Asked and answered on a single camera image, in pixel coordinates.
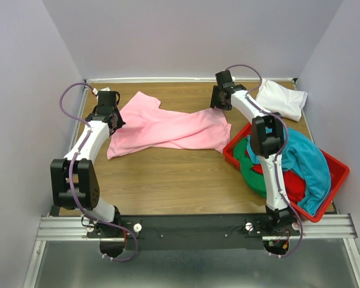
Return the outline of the pink t shirt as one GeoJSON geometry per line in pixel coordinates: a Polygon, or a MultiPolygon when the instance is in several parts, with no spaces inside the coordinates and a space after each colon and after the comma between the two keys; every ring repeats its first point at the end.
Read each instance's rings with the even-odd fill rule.
{"type": "Polygon", "coordinates": [[[232,125],[220,109],[194,113],[160,108],[161,102],[142,92],[121,109],[125,122],[110,140],[107,159],[147,148],[213,149],[222,152],[230,142],[232,125]]]}

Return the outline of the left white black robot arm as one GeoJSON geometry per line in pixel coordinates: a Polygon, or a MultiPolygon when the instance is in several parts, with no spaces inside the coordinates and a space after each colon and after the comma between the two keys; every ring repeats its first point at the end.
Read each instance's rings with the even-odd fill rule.
{"type": "Polygon", "coordinates": [[[108,237],[121,229],[121,215],[117,207],[100,196],[100,186],[94,161],[103,143],[120,129],[123,121],[118,109],[120,93],[110,89],[97,92],[97,105],[83,120],[84,129],[73,148],[50,164],[54,205],[67,210],[78,210],[92,220],[90,228],[100,227],[108,237]]]}

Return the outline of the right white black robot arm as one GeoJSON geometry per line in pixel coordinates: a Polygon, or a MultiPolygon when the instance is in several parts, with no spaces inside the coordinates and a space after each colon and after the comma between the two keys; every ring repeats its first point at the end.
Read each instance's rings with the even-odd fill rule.
{"type": "Polygon", "coordinates": [[[279,234],[294,221],[281,166],[282,151],[288,141],[286,124],[280,115],[260,106],[242,85],[213,86],[211,107],[235,107],[251,122],[250,146],[260,161],[266,187],[264,228],[271,235],[279,234]]]}

